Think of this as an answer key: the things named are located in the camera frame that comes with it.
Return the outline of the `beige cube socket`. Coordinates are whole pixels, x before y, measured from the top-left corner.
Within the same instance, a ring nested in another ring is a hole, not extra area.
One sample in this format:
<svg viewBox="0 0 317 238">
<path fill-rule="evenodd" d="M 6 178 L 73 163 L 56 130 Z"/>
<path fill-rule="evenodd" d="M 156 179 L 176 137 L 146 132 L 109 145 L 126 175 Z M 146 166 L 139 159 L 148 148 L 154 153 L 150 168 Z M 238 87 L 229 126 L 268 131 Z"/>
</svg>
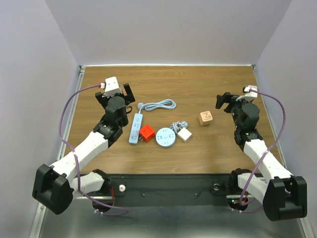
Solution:
<svg viewBox="0 0 317 238">
<path fill-rule="evenodd" d="M 213 117 L 210 111 L 204 111 L 199 113 L 198 119 L 199 119 L 200 125 L 205 126 L 205 125 L 209 125 L 212 122 Z"/>
</svg>

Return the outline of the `red cube socket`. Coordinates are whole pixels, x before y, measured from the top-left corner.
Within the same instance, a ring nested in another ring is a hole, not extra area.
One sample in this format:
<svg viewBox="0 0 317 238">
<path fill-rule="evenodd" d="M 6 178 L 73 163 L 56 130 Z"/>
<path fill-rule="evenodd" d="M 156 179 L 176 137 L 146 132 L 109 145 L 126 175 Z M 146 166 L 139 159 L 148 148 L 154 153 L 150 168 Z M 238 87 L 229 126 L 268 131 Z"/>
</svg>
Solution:
<svg viewBox="0 0 317 238">
<path fill-rule="evenodd" d="M 148 124 L 139 130 L 139 139 L 148 143 L 155 137 L 155 131 Z"/>
</svg>

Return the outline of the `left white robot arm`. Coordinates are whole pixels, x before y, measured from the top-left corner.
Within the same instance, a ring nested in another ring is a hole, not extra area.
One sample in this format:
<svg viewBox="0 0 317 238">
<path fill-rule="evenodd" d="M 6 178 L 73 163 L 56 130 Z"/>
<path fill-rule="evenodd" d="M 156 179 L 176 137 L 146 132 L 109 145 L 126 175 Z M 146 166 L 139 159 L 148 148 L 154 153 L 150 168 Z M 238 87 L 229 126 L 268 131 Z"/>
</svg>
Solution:
<svg viewBox="0 0 317 238">
<path fill-rule="evenodd" d="M 86 139 L 76 148 L 71 147 L 70 153 L 54 162 L 50 166 L 41 165 L 35 174 L 32 196 L 56 215 L 63 213 L 78 197 L 84 196 L 99 208 L 96 213 L 107 215 L 114 205 L 104 204 L 93 199 L 89 193 L 98 195 L 110 193 L 115 198 L 115 190 L 111 177 L 102 170 L 96 169 L 85 176 L 80 175 L 83 169 L 93 158 L 113 145 L 128 125 L 131 103 L 135 101 L 133 92 L 128 83 L 120 88 L 115 81 L 97 85 L 104 89 L 104 93 L 95 94 L 96 99 L 105 110 L 100 122 L 93 128 Z"/>
</svg>

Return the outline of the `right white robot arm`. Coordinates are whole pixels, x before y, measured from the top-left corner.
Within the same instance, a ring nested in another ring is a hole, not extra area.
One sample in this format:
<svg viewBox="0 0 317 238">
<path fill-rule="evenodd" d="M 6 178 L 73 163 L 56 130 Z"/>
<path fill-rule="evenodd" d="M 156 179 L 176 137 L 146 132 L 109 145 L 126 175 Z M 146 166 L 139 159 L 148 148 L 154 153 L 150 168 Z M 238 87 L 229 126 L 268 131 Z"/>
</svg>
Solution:
<svg viewBox="0 0 317 238">
<path fill-rule="evenodd" d="M 252 195 L 271 221 L 304 218 L 308 210 L 307 182 L 284 168 L 271 153 L 271 148 L 266 146 L 257 130 L 260 110 L 253 103 L 259 92 L 250 86 L 245 87 L 244 92 L 243 96 L 225 92 L 216 97 L 216 109 L 228 104 L 224 111 L 232 115 L 235 142 L 255 164 L 254 171 L 232 171 L 228 188 L 233 193 L 242 191 L 241 206 L 249 204 L 244 195 Z M 264 179 L 256 177 L 255 171 L 260 171 Z"/>
</svg>

